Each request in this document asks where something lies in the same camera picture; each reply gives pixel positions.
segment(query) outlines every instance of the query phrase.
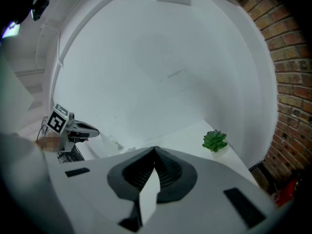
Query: black cable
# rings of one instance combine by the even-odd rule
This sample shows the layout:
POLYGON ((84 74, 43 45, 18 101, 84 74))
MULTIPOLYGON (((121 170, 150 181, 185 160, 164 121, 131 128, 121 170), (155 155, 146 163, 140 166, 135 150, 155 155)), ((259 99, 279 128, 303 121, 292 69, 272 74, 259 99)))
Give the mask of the black cable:
POLYGON ((42 121, 41 121, 41 127, 42 127, 43 125, 45 125, 45 124, 43 124, 43 123, 46 123, 47 118, 48 118, 48 116, 43 117, 43 119, 42 119, 42 121))
POLYGON ((44 124, 44 125, 40 128, 40 130, 39 130, 36 143, 38 143, 38 138, 39 138, 40 131, 41 131, 41 129, 42 129, 44 126, 45 126, 45 124, 44 124))
POLYGON ((45 135, 46 135, 47 131, 48 131, 48 127, 46 127, 46 129, 45 129, 45 132, 44 132, 44 135, 43 135, 43 136, 45 136, 45 135))

